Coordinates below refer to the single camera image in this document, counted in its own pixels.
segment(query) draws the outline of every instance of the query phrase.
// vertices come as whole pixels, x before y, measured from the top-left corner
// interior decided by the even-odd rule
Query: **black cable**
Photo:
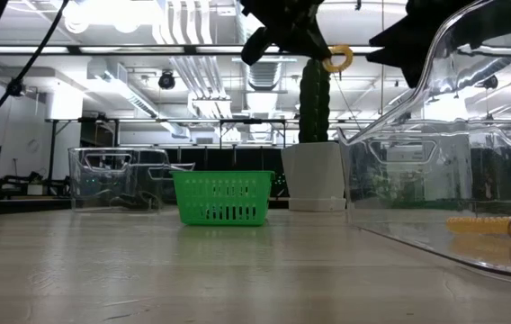
[[[5,101],[7,100],[7,98],[10,95],[18,95],[22,91],[23,77],[28,73],[28,71],[30,70],[33,63],[35,63],[36,59],[38,59],[38,56],[41,54],[43,49],[48,44],[48,41],[51,38],[51,35],[54,33],[56,28],[58,28],[59,21],[61,20],[61,16],[64,13],[64,9],[66,8],[67,3],[69,3],[69,0],[62,1],[61,7],[58,10],[58,14],[56,14],[56,18],[54,19],[53,24],[51,24],[51,26],[49,27],[48,32],[46,33],[46,36],[43,38],[43,40],[40,43],[40,46],[38,46],[38,48],[31,56],[28,63],[26,63],[26,65],[23,67],[20,74],[15,79],[10,81],[10,83],[7,85],[4,95],[2,95],[2,97],[0,98],[0,108],[2,107],[2,105],[5,103]]]

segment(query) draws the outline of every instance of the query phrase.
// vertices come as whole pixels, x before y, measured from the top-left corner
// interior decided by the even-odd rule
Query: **plastic bin handle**
[[[150,179],[152,179],[152,180],[168,180],[168,181],[174,181],[174,179],[171,177],[164,177],[163,176],[165,174],[164,172],[162,172],[162,176],[160,176],[160,177],[154,176],[154,175],[152,175],[151,171],[155,171],[155,170],[162,170],[162,171],[169,172],[169,173],[171,173],[172,171],[189,171],[189,170],[186,170],[186,169],[183,169],[180,167],[176,167],[176,166],[158,166],[158,167],[148,168],[148,176]]]
[[[382,143],[382,142],[404,142],[404,143],[413,143],[413,142],[420,142],[420,143],[431,143],[434,144],[434,147],[432,148],[432,151],[429,152],[429,155],[425,160],[422,161],[382,161],[379,157],[379,155],[373,150],[373,143]],[[400,165],[425,165],[431,161],[432,157],[435,155],[435,152],[437,151],[437,143],[433,139],[378,139],[370,142],[367,147],[370,149],[370,152],[372,155],[378,160],[378,162],[382,163],[383,165],[390,165],[390,164],[400,164]]]
[[[85,165],[92,171],[100,171],[100,170],[94,169],[94,167],[92,166],[90,161],[87,159],[89,157],[128,157],[128,158],[131,158],[131,155],[126,154],[126,153],[88,153],[88,154],[86,154],[84,156]],[[106,172],[121,172],[124,168],[125,168],[125,166],[121,166],[121,169],[110,169],[110,170],[106,169],[105,171]]]

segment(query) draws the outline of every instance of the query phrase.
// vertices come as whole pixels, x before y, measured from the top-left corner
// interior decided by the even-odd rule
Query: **potted cactus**
[[[290,210],[342,211],[344,172],[339,147],[328,141],[329,73],[310,59],[300,82],[300,144],[282,151]]]

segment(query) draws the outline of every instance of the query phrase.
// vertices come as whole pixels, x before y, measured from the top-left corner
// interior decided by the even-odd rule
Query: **white planter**
[[[285,148],[282,162],[291,211],[345,209],[344,170],[337,143],[304,143]]]

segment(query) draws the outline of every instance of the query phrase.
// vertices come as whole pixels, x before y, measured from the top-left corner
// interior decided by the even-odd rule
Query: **yellow ring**
[[[349,68],[354,61],[354,52],[347,45],[337,45],[330,48],[332,54],[345,54],[345,61],[339,66],[334,66],[331,58],[326,58],[323,60],[324,69],[329,73],[337,73],[342,72],[343,70]]]

